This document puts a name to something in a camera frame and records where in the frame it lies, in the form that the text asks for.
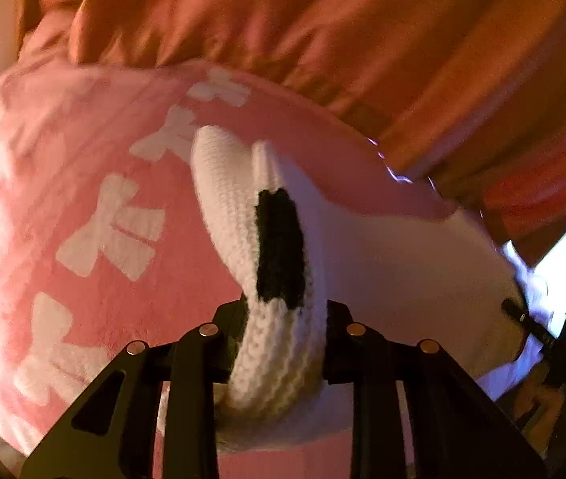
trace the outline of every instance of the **pink fabric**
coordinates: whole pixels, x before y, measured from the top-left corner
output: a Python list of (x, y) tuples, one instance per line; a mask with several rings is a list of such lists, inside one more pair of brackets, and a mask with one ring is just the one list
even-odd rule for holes
[[(370, 142), (285, 89), (203, 61), (76, 67), (63, 48), (37, 53), (48, 38), (36, 33), (0, 78), (0, 435), (26, 453), (128, 341), (176, 340), (240, 294), (202, 224), (185, 153), (149, 139), (169, 113), (184, 142), (205, 124), (271, 140), (352, 211), (451, 211), (427, 185), (395, 182)], [(339, 435), (295, 449), (280, 477), (345, 477), (349, 445)], [(262, 459), (221, 468), (260, 476)]]

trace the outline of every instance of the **knitted fabric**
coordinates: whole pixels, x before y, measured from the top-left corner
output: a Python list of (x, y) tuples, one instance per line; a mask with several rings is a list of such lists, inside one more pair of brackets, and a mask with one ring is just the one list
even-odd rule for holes
[(234, 369), (216, 405), (221, 450), (297, 442), (322, 392), (326, 286), (316, 212), (271, 145), (203, 127), (191, 167), (205, 226), (247, 298)]

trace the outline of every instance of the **white fabric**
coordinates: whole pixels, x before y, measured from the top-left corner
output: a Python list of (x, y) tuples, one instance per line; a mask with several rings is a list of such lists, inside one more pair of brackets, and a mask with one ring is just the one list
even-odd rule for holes
[[(512, 268), (462, 211), (435, 222), (348, 211), (268, 144), (250, 150), (217, 127), (197, 132), (191, 163), (205, 225), (249, 306), (217, 410), (221, 449), (281, 447), (351, 425), (351, 387), (320, 379), (326, 298), (388, 340), (435, 338), (474, 378), (516, 356), (522, 331), (500, 309), (520, 300)], [(311, 276), (306, 308), (291, 312), (255, 294), (258, 192), (281, 186), (296, 204)], [(509, 379), (487, 383), (506, 390)]]
[(301, 402), (311, 408), (322, 387), (327, 300), (317, 222), (311, 208), (298, 209), (306, 233), (302, 306), (290, 310), (281, 298), (264, 303), (256, 293), (255, 207), (262, 190), (274, 193), (286, 187), (274, 151), (262, 142), (250, 151), (231, 134), (204, 127), (191, 161), (205, 225), (249, 309), (234, 369), (217, 406), (218, 439), (224, 448), (250, 448), (277, 433), (282, 420), (288, 423), (293, 406)]

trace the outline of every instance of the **black device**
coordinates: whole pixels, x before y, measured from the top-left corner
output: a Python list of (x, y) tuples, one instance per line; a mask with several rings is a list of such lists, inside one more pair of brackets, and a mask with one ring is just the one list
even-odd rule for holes
[[(511, 299), (504, 300), (502, 309), (542, 343), (541, 351), (549, 365), (549, 372), (543, 385), (557, 389), (566, 384), (566, 319), (560, 335), (556, 338)], [(536, 403), (532, 409), (516, 420), (516, 426), (520, 430), (524, 429), (539, 409), (540, 404)]]
[[(151, 477), (159, 395), (169, 380), (163, 478), (217, 479), (212, 384), (227, 381), (245, 319), (245, 302), (234, 301), (178, 342), (128, 344), (43, 438), (21, 477)], [(330, 301), (324, 379), (354, 384), (352, 479), (406, 477), (397, 380), (419, 478), (547, 477), (520, 432), (433, 340), (389, 342)]]

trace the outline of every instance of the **white bow pattern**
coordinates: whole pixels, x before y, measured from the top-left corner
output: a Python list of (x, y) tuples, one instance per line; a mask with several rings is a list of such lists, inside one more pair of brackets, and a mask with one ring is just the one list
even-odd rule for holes
[(52, 297), (39, 293), (32, 307), (32, 346), (14, 374), (14, 386), (38, 406), (50, 401), (50, 389), (68, 404), (108, 363), (104, 347), (67, 344), (72, 314)]
[(240, 108), (247, 102), (250, 89), (231, 80), (231, 73), (222, 68), (210, 68), (208, 80), (195, 83), (189, 90), (188, 96), (199, 101), (210, 102), (214, 97), (222, 99), (230, 106)]
[(150, 162), (160, 160), (167, 150), (189, 164), (192, 140), (198, 126), (194, 113), (187, 108), (171, 107), (165, 116), (165, 123), (153, 134), (132, 144), (129, 152)]
[(6, 410), (5, 402), (0, 397), (0, 434), (3, 437), (12, 438), (18, 444), (18, 450), (29, 455), (34, 447), (39, 444), (43, 434), (34, 426), (21, 419), (19, 416)]
[(92, 272), (99, 251), (131, 281), (136, 281), (154, 257), (155, 251), (132, 236), (157, 241), (163, 231), (165, 211), (126, 206), (138, 185), (118, 174), (103, 179), (96, 211), (90, 220), (57, 250), (57, 261), (81, 277)]

